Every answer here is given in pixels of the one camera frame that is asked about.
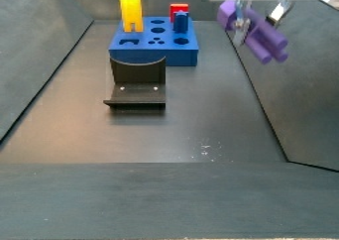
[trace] blue foam block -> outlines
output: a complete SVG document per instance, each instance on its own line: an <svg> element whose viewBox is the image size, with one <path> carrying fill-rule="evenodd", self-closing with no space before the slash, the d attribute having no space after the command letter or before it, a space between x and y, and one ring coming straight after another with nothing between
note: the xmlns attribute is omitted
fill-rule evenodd
<svg viewBox="0 0 339 240"><path fill-rule="evenodd" d="M121 22L109 44L109 56L129 63L158 61L168 66L194 66L198 46L192 19L186 33L174 33L169 17L144 17L142 33L124 33Z"/></svg>

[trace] yellow peg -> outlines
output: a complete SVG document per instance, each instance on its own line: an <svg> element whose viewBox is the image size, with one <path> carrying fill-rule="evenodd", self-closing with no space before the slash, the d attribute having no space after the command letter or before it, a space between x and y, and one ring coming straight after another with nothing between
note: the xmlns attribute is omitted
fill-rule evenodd
<svg viewBox="0 0 339 240"><path fill-rule="evenodd" d="M124 32L142 32L142 14L140 0L120 0Z"/></svg>

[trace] dark surface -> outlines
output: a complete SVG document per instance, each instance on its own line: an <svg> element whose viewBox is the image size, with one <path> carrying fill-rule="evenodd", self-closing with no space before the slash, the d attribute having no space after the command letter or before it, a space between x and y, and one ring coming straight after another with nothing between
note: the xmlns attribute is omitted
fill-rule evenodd
<svg viewBox="0 0 339 240"><path fill-rule="evenodd" d="M197 66L166 67L165 111L109 110L116 25L90 26L2 143L0 163L284 162L216 22L194 23Z"/></svg>
<svg viewBox="0 0 339 240"><path fill-rule="evenodd" d="M90 21L73 0L0 0L0 140Z"/></svg>
<svg viewBox="0 0 339 240"><path fill-rule="evenodd" d="M264 14L270 3L253 3ZM281 21L289 58L261 65L238 48L258 101L288 159L339 171L339 12L297 1Z"/></svg>
<svg viewBox="0 0 339 240"><path fill-rule="evenodd" d="M337 238L337 182L285 163L1 165L1 238Z"/></svg>

